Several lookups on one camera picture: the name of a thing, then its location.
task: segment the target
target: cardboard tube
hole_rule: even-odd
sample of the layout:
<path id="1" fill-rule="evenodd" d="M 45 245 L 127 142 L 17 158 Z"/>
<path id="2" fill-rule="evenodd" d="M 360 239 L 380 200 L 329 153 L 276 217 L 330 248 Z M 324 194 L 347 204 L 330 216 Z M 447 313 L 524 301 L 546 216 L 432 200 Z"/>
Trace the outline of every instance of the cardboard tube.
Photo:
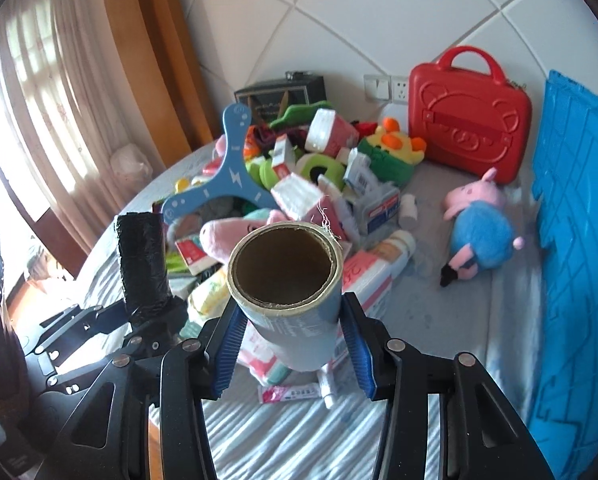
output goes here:
<path id="1" fill-rule="evenodd" d="M 232 251 L 228 290 L 279 361 L 318 370 L 334 354 L 343 255 L 319 226 L 277 222 Z"/>

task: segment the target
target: black tape roll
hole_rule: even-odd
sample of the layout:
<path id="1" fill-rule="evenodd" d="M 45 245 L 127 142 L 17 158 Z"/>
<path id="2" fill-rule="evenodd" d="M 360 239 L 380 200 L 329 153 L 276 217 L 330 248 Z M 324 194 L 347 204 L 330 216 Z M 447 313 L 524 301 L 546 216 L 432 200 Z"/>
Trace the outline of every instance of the black tape roll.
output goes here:
<path id="1" fill-rule="evenodd" d="M 172 297 L 161 215 L 119 215 L 114 229 L 128 319 L 139 325 L 158 316 Z"/>

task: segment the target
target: black box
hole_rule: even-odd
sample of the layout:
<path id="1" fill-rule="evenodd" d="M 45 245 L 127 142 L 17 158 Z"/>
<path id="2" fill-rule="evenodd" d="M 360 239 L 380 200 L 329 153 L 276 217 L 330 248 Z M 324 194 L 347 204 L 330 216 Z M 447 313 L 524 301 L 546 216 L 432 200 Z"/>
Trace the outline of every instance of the black box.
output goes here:
<path id="1" fill-rule="evenodd" d="M 234 92 L 237 102 L 252 110 L 252 123 L 270 123 L 279 116 L 282 103 L 314 104 L 326 100 L 323 77 L 310 72 L 286 72 L 285 79 L 262 81 Z"/>

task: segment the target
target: light switch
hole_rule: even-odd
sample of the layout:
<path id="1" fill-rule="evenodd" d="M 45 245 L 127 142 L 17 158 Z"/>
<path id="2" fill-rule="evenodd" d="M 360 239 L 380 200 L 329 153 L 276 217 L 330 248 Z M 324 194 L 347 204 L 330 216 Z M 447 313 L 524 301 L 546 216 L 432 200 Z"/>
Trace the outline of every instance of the light switch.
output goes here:
<path id="1" fill-rule="evenodd" d="M 390 76 L 364 75 L 365 97 L 369 101 L 390 100 Z"/>

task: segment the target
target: plush toy leg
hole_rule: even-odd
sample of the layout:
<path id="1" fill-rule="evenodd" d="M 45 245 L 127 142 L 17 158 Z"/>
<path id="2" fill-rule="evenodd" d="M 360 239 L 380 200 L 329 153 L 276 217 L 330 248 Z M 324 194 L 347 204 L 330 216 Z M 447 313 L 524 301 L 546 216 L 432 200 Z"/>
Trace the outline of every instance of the plush toy leg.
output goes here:
<path id="1" fill-rule="evenodd" d="M 448 286 L 454 280 L 469 280 L 472 278 L 479 270 L 477 264 L 473 264 L 467 269 L 463 269 L 462 267 L 473 258 L 474 252 L 472 251 L 472 247 L 470 244 L 465 244 L 450 259 L 450 261 L 444 265 L 444 268 L 441 269 L 440 285 Z"/>

